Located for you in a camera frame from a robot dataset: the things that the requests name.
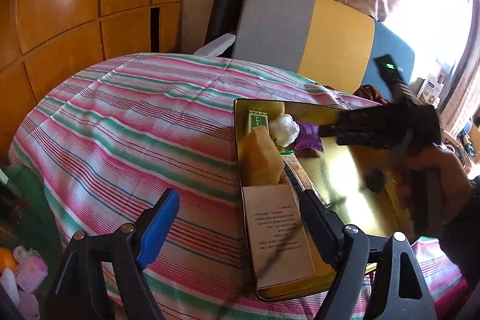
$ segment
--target blue cushion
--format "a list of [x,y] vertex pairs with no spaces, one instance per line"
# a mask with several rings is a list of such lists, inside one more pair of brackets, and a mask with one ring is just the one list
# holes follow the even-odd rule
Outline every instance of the blue cushion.
[[392,55],[395,64],[400,68],[400,74],[408,84],[410,83],[410,77],[412,76],[415,53],[405,41],[381,22],[375,21],[375,34],[373,36],[374,40],[371,46],[370,59],[361,83],[362,85],[371,84],[380,91],[383,98],[391,101],[392,94],[380,78],[380,74],[378,73],[378,69],[373,59],[382,55]]

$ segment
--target bed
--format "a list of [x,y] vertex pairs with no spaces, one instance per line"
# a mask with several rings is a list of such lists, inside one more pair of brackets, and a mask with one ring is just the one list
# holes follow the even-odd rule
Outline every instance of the bed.
[[[243,234],[232,106],[235,98],[291,100],[342,109],[372,105],[295,73],[239,60],[139,53],[93,65],[54,88],[25,117],[9,152],[43,181],[66,245],[77,230],[110,233],[168,188],[181,208],[146,280],[168,319],[213,319],[251,280]],[[414,245],[435,300],[461,275],[438,241]],[[121,304],[112,269],[112,299]],[[353,318],[362,318],[372,275]],[[250,290],[236,319],[306,319],[325,293],[267,303]]]

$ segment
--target cardboard box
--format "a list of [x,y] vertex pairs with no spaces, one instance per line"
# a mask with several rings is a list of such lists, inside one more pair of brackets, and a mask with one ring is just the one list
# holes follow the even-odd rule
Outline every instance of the cardboard box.
[[417,98],[421,103],[429,103],[433,106],[435,106],[435,104],[438,105],[439,101],[437,101],[437,98],[442,88],[443,85],[438,83],[433,75],[428,75],[418,91]]

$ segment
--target window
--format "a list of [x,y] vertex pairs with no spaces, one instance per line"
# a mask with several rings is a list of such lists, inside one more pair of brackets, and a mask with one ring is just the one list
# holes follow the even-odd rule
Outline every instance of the window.
[[415,51],[410,82],[453,74],[465,50],[473,0],[401,0],[384,22]]

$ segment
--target purple bag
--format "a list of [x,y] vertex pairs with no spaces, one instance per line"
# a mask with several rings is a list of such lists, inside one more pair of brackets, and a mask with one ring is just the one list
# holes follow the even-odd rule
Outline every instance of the purple bag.
[[300,133],[295,140],[295,151],[312,148],[323,152],[322,141],[318,137],[318,124],[312,122],[297,122]]

